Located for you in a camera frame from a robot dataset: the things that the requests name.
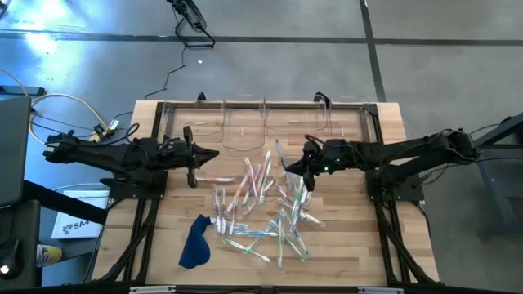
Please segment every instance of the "wooden table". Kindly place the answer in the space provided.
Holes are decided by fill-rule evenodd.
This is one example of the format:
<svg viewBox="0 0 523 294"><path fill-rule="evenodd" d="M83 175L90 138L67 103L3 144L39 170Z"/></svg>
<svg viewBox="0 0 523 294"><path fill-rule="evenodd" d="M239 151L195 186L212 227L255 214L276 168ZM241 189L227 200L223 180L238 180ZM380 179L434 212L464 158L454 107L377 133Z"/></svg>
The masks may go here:
<svg viewBox="0 0 523 294"><path fill-rule="evenodd" d="M150 136L154 112L158 101L139 100L132 117L140 123L136 136ZM271 110L267 114L270 127L259 134L259 113L256 110L241 110L226 115L227 130L223 130L223 142L214 136L194 136L194 141L206 148L221 152L218 158L197 171L197 176L234 177L236 183L225 185L227 204L230 203L236 185L244 176L244 157L249 156L253 164L262 163L265 152L272 152L270 174L279 183L284 183L282 169L277 160L274 138L278 137L291 159L302 153L304 130L315 136L342 137L346 140L363 140L356 114L333 110L330 114L329 130L321 129L322 118L315 121L318 113L307 111ZM379 119L385 143L405 140L405 130L397 103L379 103ZM190 124L195 134L205 133L218 127L219 119L211 114L201 118L205 123L195 123L194 110L177 110L175 124ZM303 121L297 122L300 116ZM261 148L246 152L249 146ZM232 150L234 145L243 150ZM298 260L296 254L285 246L284 265L278 269L277 238L265 238L255 250L273 260L267 264L255 256L246 256L234 248L224 245L209 226L204 234L211 248L211 259L194 269L183 269L178 265L189 228L201 213L214 216L212 188L209 183L199 183L197 189L186 184L186 170L170 171L165 198L160 202L154 241L150 256L148 284L197 284L197 285L274 285L274 286L379 286L386 285L382 253L378 237L378 225L373 204L366 197L364 173L358 170L338 171L333 175L322 175L316 180L316 188L309 204L310 214L324 221L324 229L313 224L300 224L300 233L310 255L307 262ZM278 195L271 191L263 206L256 206L248 216L239 214L239 222L249 229L264 229L268 221L278 213ZM423 215L412 203L397 203L400 226L405 246L427 274L437 280L436 264L432 255L431 242ZM114 207L107 219L101 240L101 249L96 258L93 278L105 274L127 246L136 210L136 200L124 200ZM252 238L234 238L248 245ZM136 251L133 275L139 269L141 247ZM396 277L399 275L396 250L391 249Z"/></svg>

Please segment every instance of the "blue cloth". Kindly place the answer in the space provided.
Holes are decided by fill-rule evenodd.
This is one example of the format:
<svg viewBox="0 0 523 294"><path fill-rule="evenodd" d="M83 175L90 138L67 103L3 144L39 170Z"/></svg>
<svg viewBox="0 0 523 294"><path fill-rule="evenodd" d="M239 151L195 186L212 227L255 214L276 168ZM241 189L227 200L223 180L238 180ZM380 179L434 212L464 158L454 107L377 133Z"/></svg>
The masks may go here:
<svg viewBox="0 0 523 294"><path fill-rule="evenodd" d="M202 265L211 258L211 249L205 239L203 233L205 228L211 224L211 218L199 215L190 227L189 236L187 236L186 246L183 247L183 252L180 256L178 265L186 269L193 269L196 265Z"/></svg>

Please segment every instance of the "concrete floor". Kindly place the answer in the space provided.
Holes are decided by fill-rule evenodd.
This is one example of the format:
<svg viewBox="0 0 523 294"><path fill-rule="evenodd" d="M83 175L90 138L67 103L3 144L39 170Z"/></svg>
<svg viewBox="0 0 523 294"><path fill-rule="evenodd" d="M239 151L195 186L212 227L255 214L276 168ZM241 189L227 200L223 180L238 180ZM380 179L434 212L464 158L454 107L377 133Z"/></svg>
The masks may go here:
<svg viewBox="0 0 523 294"><path fill-rule="evenodd" d="M217 36L365 37L357 0L196 3L209 32ZM520 1L368 0L368 5L376 38L523 38ZM174 24L161 0L12 0L0 19L0 33L30 29L173 35ZM33 34L0 39L0 66L26 85L80 96L110 119L159 89L165 73L181 63L182 48L179 42L55 41L52 35ZM523 110L521 47L378 46L377 53L387 101L400 103L409 138L446 127L471 131ZM222 42L211 51L186 51L185 63L172 75L168 90L153 98L193 100L201 91L212 99L323 91L331 97L377 100L365 44ZM0 83L11 81L0 76ZM96 123L81 105L61 98L42 103L39 110L86 127ZM41 152L42 146L29 138L26 178L40 185L54 188L106 176L79 164L47 163ZM477 236L496 221L477 169L449 169L424 190L441 281L523 292L523 238ZM42 222L53 223L53 217L43 212ZM87 261L82 256L47 267L44 285L79 283Z"/></svg>

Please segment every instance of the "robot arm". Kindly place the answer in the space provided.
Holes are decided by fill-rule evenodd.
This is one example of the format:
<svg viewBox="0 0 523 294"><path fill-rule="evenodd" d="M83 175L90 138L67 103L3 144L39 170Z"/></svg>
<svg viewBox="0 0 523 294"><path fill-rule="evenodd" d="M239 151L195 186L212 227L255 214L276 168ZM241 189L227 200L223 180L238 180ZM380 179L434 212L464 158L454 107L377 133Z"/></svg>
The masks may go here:
<svg viewBox="0 0 523 294"><path fill-rule="evenodd" d="M306 139L302 158L285 170L303 176L310 191L315 188L314 176L320 173L333 174L358 168L387 188L444 163L473 163L480 155L472 138L461 129L446 129L431 136L388 145L340 139L323 142L309 135ZM402 158L413 159L400 165L390 164L392 160Z"/></svg>
<svg viewBox="0 0 523 294"><path fill-rule="evenodd" d="M194 169L219 152L196 145L190 127L184 127L183 132L184 140L175 138L160 144L155 138L141 138L116 146L80 140L72 133L59 134L47 138L43 156L51 163L83 163L113 172L114 179L102 180L109 186L130 183L152 187L156 172L187 167L188 184L194 188Z"/></svg>

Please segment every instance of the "yellow cable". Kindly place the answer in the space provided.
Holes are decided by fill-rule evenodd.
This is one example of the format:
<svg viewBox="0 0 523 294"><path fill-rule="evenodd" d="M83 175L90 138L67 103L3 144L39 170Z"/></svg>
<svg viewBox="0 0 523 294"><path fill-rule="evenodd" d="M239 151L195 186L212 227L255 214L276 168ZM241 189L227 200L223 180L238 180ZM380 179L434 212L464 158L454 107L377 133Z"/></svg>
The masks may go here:
<svg viewBox="0 0 523 294"><path fill-rule="evenodd" d="M15 82L18 83L18 85L20 86L20 88L22 89L22 92L24 92L24 94L26 96L29 96L29 94L27 93L27 91L25 90L25 87L24 85L22 85L22 83L17 79L15 78L12 74L8 73L5 69L2 69L0 68L1 71L3 71L6 75L8 75L9 77L11 77ZM75 96L72 96L72 95L69 95L69 94L61 94L61 93L51 93L51 94L46 94L44 96L40 96L38 98L34 98L33 100L31 100L31 107L34 107L39 101L43 100L43 99L46 99L48 97L67 97L67 98L70 98L70 99L73 99L73 100L76 100L78 102L81 102L82 104L86 105L96 116L96 118L98 118L98 120L100 121L100 123L103 125L104 129L107 130L109 128L109 125L107 125L107 123L102 119L102 117L98 114L98 112L96 112L95 109L93 109L85 100L82 100L78 97L75 97ZM43 140L41 140L40 138L38 138L38 136L36 136L36 134L34 133L33 131L33 119L34 119L34 116L32 116L30 119L29 119L29 133L34 137L34 139L36 139L38 142L42 143L42 144L45 144L43 142Z"/></svg>

